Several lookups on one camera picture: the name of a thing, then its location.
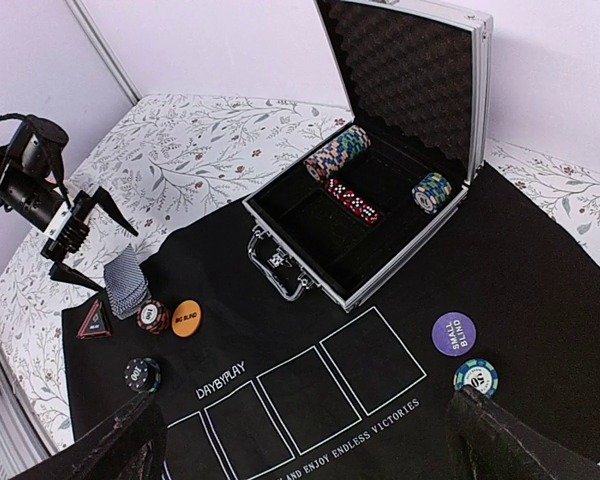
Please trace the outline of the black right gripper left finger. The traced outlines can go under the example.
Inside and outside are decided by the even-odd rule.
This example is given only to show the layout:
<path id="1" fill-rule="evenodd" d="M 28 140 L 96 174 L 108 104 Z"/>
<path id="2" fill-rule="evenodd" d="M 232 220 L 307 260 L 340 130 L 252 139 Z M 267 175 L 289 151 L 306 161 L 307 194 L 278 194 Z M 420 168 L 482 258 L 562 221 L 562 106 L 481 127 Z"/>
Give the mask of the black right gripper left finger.
<path id="1" fill-rule="evenodd" d="M 72 446 L 19 479 L 160 479 L 167 427 L 154 396 L 138 394 Z"/>

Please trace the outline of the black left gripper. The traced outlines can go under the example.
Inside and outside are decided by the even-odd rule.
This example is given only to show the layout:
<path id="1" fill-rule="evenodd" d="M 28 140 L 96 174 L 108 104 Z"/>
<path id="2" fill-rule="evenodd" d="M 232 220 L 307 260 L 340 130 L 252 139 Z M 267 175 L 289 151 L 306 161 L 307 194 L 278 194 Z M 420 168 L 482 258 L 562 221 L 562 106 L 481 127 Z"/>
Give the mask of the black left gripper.
<path id="1" fill-rule="evenodd" d="M 62 151 L 69 137 L 51 120 L 10 113 L 0 122 L 17 120 L 10 143 L 0 147 L 0 208 L 15 211 L 48 237 L 42 255 L 62 260 L 77 252 L 89 233 L 86 219 L 97 204 L 133 236 L 138 231 L 126 220 L 110 193 L 99 187 L 94 194 L 81 191 L 71 198 L 64 184 Z M 103 288 L 80 271 L 55 262 L 50 278 L 93 291 Z"/>

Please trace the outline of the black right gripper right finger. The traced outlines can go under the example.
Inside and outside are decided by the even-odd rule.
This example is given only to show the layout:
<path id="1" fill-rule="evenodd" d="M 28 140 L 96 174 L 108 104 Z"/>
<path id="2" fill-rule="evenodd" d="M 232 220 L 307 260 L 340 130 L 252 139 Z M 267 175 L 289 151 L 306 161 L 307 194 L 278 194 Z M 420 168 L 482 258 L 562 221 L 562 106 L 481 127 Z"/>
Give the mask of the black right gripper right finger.
<path id="1" fill-rule="evenodd" d="M 471 386 L 446 413 L 454 479 L 600 479 L 600 466 L 542 436 Z"/>

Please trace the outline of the green blue chip stack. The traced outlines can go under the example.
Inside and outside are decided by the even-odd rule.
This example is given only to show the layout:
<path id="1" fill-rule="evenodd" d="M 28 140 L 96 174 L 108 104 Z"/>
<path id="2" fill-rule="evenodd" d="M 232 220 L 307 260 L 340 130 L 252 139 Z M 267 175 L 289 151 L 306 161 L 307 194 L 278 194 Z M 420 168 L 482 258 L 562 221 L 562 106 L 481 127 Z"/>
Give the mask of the green blue chip stack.
<path id="1" fill-rule="evenodd" d="M 471 386 L 488 398 L 495 395 L 499 387 L 499 374 L 487 360 L 474 358 L 462 363 L 453 378 L 455 391 Z"/>

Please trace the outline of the blue playing card deck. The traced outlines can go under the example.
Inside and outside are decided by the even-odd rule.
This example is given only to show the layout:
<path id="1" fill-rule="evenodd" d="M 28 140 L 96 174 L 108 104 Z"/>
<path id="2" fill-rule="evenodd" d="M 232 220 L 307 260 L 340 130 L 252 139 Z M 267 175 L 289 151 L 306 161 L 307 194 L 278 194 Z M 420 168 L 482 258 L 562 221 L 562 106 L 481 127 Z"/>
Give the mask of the blue playing card deck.
<path id="1" fill-rule="evenodd" d="M 120 320 L 134 315 L 149 294 L 148 280 L 131 245 L 104 265 L 104 282 L 110 309 Z"/>

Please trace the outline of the black and green chip stack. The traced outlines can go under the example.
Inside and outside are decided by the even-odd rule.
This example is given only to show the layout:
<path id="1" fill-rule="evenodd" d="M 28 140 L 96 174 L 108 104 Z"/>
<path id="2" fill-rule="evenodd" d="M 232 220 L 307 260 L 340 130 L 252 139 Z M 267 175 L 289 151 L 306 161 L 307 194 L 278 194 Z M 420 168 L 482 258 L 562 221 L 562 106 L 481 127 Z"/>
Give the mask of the black and green chip stack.
<path id="1" fill-rule="evenodd" d="M 133 358 L 124 370 L 126 385 L 137 393 L 154 393 L 161 384 L 159 364 L 152 358 Z"/>

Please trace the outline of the orange black chip stack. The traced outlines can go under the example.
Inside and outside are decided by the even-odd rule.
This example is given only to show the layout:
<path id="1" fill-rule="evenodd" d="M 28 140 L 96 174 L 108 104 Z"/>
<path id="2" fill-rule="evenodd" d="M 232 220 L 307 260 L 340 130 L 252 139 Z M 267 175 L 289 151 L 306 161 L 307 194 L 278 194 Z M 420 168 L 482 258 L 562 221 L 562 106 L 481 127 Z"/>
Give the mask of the orange black chip stack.
<path id="1" fill-rule="evenodd" d="M 155 299 L 146 300 L 136 315 L 136 324 L 153 334 L 160 334 L 170 327 L 171 312 L 167 306 Z"/>

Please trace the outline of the purple small blind button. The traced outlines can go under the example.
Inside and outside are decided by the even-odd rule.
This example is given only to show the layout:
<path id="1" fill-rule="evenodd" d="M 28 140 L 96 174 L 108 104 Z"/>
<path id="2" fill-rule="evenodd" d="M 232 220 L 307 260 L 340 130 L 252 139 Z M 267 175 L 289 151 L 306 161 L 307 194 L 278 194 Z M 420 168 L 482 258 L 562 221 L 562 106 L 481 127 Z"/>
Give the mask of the purple small blind button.
<path id="1" fill-rule="evenodd" d="M 474 347 L 477 330 L 475 323 L 467 315 L 461 312 L 447 312 L 434 322 L 431 338 L 441 354 L 460 357 Z"/>

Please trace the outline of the orange big blind button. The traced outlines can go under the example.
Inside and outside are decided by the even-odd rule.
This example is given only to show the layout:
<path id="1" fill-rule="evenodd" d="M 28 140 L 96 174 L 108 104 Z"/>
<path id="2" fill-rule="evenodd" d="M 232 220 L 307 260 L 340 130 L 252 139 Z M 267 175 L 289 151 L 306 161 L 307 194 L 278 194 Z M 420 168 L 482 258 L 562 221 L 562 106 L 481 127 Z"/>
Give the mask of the orange big blind button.
<path id="1" fill-rule="evenodd" d="M 202 310 L 195 300 L 185 300 L 173 312 L 171 326 L 175 335 L 187 338 L 196 333 L 201 325 Z"/>

